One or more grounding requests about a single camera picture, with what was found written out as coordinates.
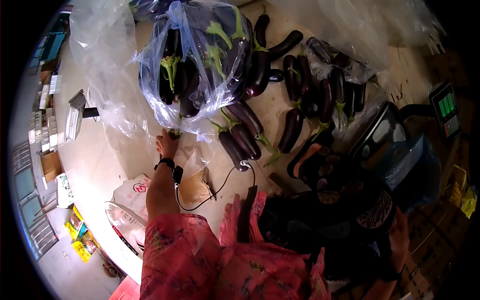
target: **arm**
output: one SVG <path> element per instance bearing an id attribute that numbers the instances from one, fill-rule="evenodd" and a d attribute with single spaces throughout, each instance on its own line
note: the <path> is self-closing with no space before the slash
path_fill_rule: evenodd
<path id="1" fill-rule="evenodd" d="M 395 219 L 389 232 L 390 244 L 392 245 L 392 256 L 390 264 L 397 273 L 402 272 L 403 265 L 408 253 L 408 227 L 407 218 L 397 207 Z M 377 279 L 368 290 L 363 300 L 388 300 L 392 295 L 396 281 L 383 281 Z"/>
<path id="2" fill-rule="evenodd" d="M 163 158 L 173 160 L 177 152 L 179 141 L 173 141 L 167 131 L 162 131 L 163 136 L 156 137 L 156 151 Z M 161 214 L 178 214 L 180 208 L 175 197 L 172 169 L 167 164 L 159 164 L 152 178 L 152 183 L 147 191 L 146 208 L 148 221 Z"/>

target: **red logo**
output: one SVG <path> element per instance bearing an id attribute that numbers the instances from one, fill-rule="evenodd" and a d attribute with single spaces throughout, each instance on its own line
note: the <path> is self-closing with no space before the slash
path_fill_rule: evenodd
<path id="1" fill-rule="evenodd" d="M 135 192 L 146 192 L 147 188 L 141 183 L 136 183 L 133 185 L 133 190 Z"/>

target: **window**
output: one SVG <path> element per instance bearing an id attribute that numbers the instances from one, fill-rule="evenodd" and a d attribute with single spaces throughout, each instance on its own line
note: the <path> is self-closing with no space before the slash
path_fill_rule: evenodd
<path id="1" fill-rule="evenodd" d="M 30 145 L 27 142 L 13 152 L 13 176 L 23 231 L 38 260 L 57 243 L 58 238 L 47 217 L 42 216 L 41 208 L 44 204 L 36 190 L 32 167 Z"/>

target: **hand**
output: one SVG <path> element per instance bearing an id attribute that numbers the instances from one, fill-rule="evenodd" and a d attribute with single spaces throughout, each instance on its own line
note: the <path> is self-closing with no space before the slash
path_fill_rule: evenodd
<path id="1" fill-rule="evenodd" d="M 390 244 L 392 247 L 392 257 L 390 263 L 392 267 L 400 273 L 407 258 L 408 253 L 408 227 L 407 218 L 400 209 L 396 208 L 395 218 L 389 232 Z"/>
<path id="2" fill-rule="evenodd" d="M 160 153 L 163 158 L 170 158 L 173 160 L 179 147 L 179 140 L 173 141 L 165 129 L 162 130 L 161 136 L 157 135 L 155 137 L 155 140 L 157 153 Z"/>

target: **digital scale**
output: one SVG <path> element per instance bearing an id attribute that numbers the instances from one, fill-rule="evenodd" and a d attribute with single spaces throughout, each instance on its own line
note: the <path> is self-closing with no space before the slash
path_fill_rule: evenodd
<path id="1" fill-rule="evenodd" d="M 350 151 L 353 160 L 369 159 L 384 143 L 409 139 L 404 120 L 410 116 L 435 118 L 438 121 L 443 143 L 453 141 L 462 132 L 458 105 L 449 81 L 444 82 L 429 95 L 430 104 L 408 104 L 400 111 L 394 103 L 385 102 L 363 136 Z"/>
<path id="2" fill-rule="evenodd" d="M 452 84 L 449 81 L 444 82 L 428 98 L 435 109 L 436 119 L 442 133 L 442 140 L 444 143 L 448 143 L 462 132 Z"/>

